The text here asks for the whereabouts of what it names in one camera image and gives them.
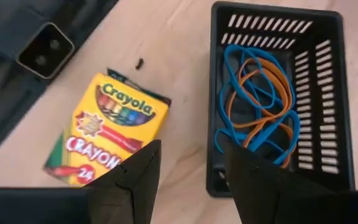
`wooden table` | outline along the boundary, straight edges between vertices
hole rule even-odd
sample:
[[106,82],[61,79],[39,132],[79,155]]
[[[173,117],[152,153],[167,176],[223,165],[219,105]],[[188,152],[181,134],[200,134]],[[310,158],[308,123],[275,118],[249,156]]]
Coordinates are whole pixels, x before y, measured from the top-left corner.
[[[160,130],[160,187],[153,223],[240,223],[232,200],[205,190],[210,17],[213,0],[121,0],[0,146],[0,186],[64,186],[41,168],[92,76],[111,67],[173,99]],[[358,188],[358,1],[242,1],[344,16]],[[145,64],[139,71],[139,57]]]

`crayola logo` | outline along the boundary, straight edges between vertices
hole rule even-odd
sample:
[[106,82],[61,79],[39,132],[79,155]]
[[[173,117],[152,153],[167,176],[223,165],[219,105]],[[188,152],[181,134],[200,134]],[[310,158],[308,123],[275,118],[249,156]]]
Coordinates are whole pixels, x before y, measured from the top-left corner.
[[133,97],[125,94],[124,92],[115,89],[110,83],[104,84],[102,90],[104,94],[113,96],[117,100],[120,100],[123,106],[131,105],[132,107],[138,109],[146,115],[152,114],[153,108],[147,105],[146,101],[139,101],[137,99],[134,99]]

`crayon box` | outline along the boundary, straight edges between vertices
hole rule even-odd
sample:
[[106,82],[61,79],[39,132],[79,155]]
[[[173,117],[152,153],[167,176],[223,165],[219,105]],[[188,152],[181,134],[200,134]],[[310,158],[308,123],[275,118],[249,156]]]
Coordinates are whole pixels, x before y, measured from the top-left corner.
[[124,82],[96,74],[44,169],[83,186],[152,141],[169,104]]

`black plastic basket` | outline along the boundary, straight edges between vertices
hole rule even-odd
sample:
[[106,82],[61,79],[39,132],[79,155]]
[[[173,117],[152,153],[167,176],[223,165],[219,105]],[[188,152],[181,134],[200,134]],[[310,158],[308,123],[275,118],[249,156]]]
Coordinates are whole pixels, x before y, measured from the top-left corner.
[[[223,128],[218,94],[229,44],[276,56],[294,86],[301,133],[291,170],[331,190],[354,189],[342,17],[337,12],[216,2],[211,19],[207,190],[230,197],[214,134]],[[227,141],[221,147],[230,147]]]

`crayola crayon box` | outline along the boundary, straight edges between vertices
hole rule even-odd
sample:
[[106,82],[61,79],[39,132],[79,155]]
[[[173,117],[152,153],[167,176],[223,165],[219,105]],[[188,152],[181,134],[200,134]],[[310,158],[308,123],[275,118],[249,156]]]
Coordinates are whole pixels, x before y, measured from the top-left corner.
[[82,186],[154,139],[169,104],[116,78],[93,78],[45,164],[49,174]]

